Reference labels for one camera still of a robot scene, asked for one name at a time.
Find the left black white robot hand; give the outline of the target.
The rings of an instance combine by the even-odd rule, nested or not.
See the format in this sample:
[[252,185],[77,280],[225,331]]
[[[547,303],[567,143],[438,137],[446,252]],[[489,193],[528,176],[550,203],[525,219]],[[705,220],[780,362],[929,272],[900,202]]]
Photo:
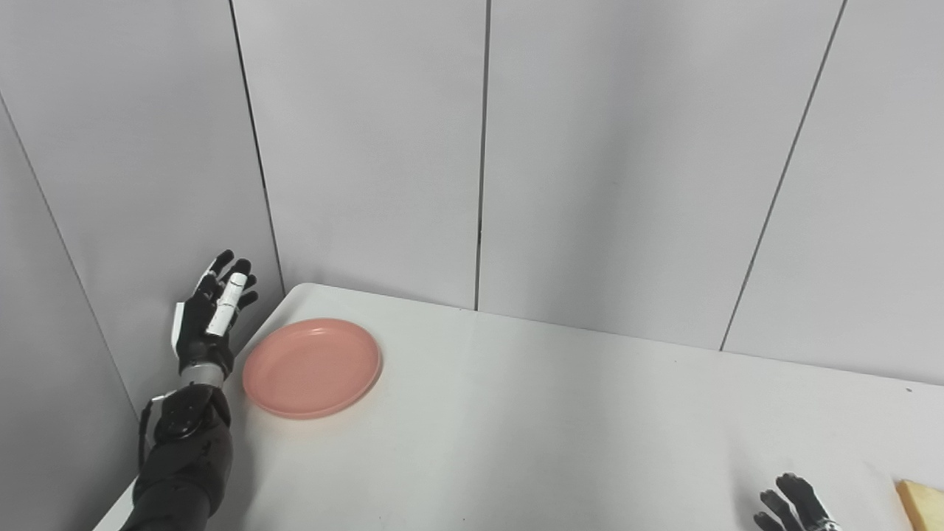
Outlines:
[[256,283],[251,262],[237,259],[231,249],[212,260],[190,298],[174,309],[170,340],[179,374],[206,365],[217,367],[223,378],[232,374],[236,354],[230,335],[240,312],[259,299]]

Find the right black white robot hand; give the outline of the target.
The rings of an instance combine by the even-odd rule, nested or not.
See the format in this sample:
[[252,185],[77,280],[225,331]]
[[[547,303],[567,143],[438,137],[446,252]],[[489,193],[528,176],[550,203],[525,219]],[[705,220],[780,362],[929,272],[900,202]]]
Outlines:
[[755,513],[752,521],[759,530],[840,530],[816,497],[812,484],[793,473],[775,480],[775,490],[764,490],[760,501],[766,510]]

